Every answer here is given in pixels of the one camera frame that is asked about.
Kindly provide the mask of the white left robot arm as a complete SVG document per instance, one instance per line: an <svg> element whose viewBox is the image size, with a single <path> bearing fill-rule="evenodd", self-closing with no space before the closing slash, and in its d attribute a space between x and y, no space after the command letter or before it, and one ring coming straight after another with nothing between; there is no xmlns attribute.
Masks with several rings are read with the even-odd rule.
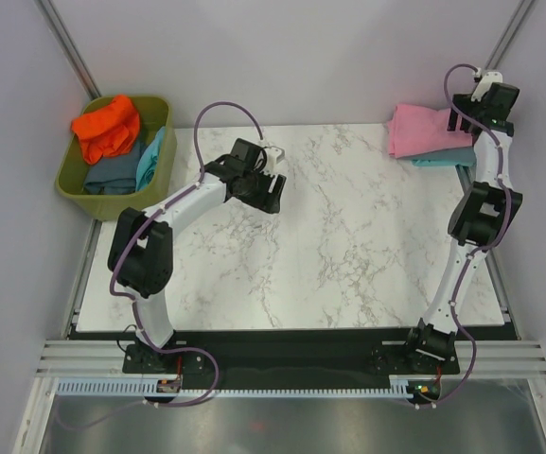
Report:
<svg viewBox="0 0 546 454"><path fill-rule="evenodd" d="M197 180L146 209L118 216L107 266L109 292L131 304L144 359L157 372L177 361L169 343L174 328L167 313L166 287L173 273L173 247L180 234L207 212L231 199L276 215L287 177L278 172L285 150L238 139L230 152L201 163Z"/></svg>

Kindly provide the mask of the pink t shirt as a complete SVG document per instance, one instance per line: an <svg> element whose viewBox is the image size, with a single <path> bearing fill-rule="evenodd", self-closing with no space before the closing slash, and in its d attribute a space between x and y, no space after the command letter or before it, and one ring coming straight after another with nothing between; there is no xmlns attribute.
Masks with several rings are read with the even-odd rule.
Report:
<svg viewBox="0 0 546 454"><path fill-rule="evenodd" d="M449 131L451 108L435 110L399 103L387 123L390 156L412 158L445 149L466 148L471 136L463 131Z"/></svg>

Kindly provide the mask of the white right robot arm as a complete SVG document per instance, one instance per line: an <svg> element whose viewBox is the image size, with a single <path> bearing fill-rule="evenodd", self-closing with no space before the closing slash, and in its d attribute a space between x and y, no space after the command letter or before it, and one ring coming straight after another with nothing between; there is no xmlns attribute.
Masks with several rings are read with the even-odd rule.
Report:
<svg viewBox="0 0 546 454"><path fill-rule="evenodd" d="M472 135L476 179L451 214L448 264L431 306L402 351L414 372L458 371L454 343L467 289L521 207L523 196L513 189L508 170L514 135L508 115L519 94L515 86L481 80L470 95L452 98L448 130Z"/></svg>

